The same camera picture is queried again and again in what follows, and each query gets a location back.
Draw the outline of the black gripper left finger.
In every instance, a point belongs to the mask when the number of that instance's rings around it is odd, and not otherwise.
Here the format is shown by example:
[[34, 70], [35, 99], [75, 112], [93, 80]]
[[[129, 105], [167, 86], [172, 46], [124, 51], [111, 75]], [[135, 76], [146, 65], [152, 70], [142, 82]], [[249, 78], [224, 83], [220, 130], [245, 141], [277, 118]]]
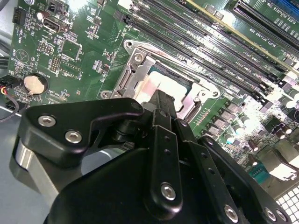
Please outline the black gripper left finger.
[[27, 109], [13, 151], [13, 174], [52, 207], [70, 183], [126, 152], [147, 149], [144, 205], [155, 218], [173, 218], [183, 198], [178, 141], [166, 96], [156, 91], [142, 105], [116, 98]]

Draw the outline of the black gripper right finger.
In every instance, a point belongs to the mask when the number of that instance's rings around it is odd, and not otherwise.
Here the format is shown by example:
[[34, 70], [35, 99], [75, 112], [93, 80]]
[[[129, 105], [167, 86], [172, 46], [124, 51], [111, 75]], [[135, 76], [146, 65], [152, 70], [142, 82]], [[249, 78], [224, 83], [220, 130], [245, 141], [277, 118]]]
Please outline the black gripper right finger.
[[290, 217], [276, 201], [211, 137], [195, 138], [178, 118], [167, 95], [179, 150], [203, 188], [204, 215], [210, 224], [288, 224]]

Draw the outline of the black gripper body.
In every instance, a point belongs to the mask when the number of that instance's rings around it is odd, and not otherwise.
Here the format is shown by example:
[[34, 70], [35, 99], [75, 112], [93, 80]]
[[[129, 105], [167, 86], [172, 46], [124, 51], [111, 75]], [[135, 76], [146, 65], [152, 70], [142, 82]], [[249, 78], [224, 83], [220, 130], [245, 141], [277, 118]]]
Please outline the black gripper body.
[[160, 224], [144, 205], [149, 150], [126, 152], [67, 185], [49, 224]]

